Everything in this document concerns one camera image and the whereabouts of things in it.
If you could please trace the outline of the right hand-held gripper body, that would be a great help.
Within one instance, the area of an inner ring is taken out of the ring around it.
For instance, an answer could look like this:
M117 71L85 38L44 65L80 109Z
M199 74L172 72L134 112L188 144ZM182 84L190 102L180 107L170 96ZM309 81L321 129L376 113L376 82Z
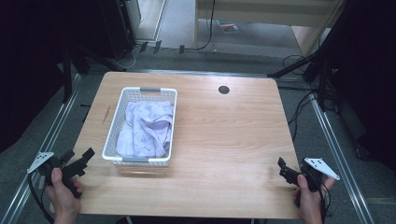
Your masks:
M305 158L297 172L291 168L288 170L293 175L293 185L299 186L297 177L303 175L306 178L309 190L311 192L319 192L321 198L321 207L328 208L330 206L329 188L323 182L323 176L327 175L335 180L339 180L340 176L322 159L322 158Z

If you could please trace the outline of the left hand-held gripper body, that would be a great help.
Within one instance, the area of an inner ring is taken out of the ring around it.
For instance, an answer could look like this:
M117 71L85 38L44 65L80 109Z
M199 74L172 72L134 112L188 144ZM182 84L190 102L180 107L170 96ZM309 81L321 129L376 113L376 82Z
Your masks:
M74 197L79 199L81 193L77 191L74 186L72 178L76 175L85 175L84 169L87 167L87 163L82 160L82 157L71 163L62 163L61 157L58 158L53 152L40 152L36 157L31 166L27 169L27 174L30 175L33 172L38 172L40 176L39 188L43 189L46 186L50 186L51 172L54 168L60 168L63 173L63 183L71 190Z

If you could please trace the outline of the aluminium floor rail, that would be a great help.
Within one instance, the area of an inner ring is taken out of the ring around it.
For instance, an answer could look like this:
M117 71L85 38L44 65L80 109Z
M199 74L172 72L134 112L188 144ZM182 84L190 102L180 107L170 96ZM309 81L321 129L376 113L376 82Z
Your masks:
M0 153L0 224L15 224L31 192L27 169L40 152L51 152L78 96L82 77L72 76L71 96L60 89L12 147Z
M344 182L348 197L353 204L357 217L361 224L375 224L372 213L367 205L367 202L361 192L361 188L353 175L344 152L338 142L338 139L332 129L326 112L323 112L317 102L317 95L310 94L313 100L312 106L315 111L318 122L328 142L333 159L338 168L341 180Z

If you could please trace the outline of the light wooden desk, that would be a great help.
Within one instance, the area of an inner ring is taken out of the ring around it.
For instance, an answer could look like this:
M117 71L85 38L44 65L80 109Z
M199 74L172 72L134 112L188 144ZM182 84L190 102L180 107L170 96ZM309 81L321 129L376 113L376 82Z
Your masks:
M194 0L194 46L198 20L244 21L288 25L304 56L318 48L324 31L332 27L347 0Z

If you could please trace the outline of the person's right hand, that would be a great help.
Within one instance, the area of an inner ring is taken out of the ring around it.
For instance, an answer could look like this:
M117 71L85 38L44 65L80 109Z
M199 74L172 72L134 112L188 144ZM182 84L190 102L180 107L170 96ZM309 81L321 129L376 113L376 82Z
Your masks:
M319 192L309 190L306 178L303 175L297 177L299 188L292 192L292 199L295 200L297 192L301 192L300 207L298 215L304 224L323 224L321 214L321 198Z

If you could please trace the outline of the black cabinet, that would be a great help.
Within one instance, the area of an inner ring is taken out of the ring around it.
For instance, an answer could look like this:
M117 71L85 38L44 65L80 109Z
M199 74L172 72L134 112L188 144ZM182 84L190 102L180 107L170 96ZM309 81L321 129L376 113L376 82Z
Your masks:
M119 59L136 45L141 21L138 0L99 0L109 40L110 58Z

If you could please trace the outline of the black tripod stand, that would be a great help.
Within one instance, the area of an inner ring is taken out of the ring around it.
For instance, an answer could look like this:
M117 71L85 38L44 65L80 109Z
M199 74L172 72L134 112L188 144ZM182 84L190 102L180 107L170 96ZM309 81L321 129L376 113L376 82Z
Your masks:
M268 74L268 77L283 77L284 75L304 66L308 65L303 73L303 80L305 82L312 82L319 77L318 80L318 105L322 112L326 111L325 96L327 78L332 69L330 62L325 59L319 52L314 52L306 57L301 57L297 62L273 73Z

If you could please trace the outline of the dark curtain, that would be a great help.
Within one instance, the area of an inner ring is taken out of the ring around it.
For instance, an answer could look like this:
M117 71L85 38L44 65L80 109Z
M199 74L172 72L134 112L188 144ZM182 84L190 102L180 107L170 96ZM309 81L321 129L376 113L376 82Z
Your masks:
M330 82L360 156L396 174L396 0L346 0L328 40Z
M78 17L89 0L0 0L0 153L13 146L68 82L67 60L89 70Z

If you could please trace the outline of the book on floor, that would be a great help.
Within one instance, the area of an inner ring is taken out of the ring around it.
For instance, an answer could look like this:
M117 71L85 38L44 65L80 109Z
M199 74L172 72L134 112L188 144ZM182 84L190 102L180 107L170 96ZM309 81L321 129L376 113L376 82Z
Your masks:
M218 25L224 34L234 34L238 33L239 29L235 23L231 21L218 21Z

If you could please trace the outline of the black metal stand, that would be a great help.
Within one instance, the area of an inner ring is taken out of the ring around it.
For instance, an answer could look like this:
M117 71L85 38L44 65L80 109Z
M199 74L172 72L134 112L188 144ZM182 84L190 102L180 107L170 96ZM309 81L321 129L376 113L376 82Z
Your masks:
M64 70L64 98L63 103L65 104L72 94L72 77L71 77L71 60L69 47L66 47L63 51L63 70Z

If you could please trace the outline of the person's left hand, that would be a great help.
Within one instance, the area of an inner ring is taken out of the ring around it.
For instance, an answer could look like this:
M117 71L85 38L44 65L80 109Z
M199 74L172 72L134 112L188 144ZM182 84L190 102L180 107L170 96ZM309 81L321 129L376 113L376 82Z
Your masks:
M53 224L76 224L81 209L80 200L75 198L69 188L63 183L63 173L60 168L51 172L52 185L45 188L45 193L53 206L55 219Z

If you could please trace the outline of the white plastic basket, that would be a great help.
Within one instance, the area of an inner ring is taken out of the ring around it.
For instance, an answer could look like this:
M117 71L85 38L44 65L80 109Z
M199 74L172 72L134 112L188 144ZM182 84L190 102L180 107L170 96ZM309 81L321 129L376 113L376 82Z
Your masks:
M125 109L129 102L165 102L168 101L174 107L173 126L171 133L170 147L161 158L123 158L116 151L120 132L126 127ZM105 160L113 161L115 164L122 165L148 165L148 166L168 166L172 155L174 126L177 109L177 90L167 88L143 88L143 87L126 87L120 93L113 120L106 138L106 143L102 152Z

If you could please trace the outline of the lavender patterned cloth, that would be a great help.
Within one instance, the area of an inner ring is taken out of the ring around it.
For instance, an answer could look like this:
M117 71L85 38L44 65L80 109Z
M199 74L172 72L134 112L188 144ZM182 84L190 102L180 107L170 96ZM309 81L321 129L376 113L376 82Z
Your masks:
M161 158L170 147L174 107L170 102L129 102L117 153L123 158Z

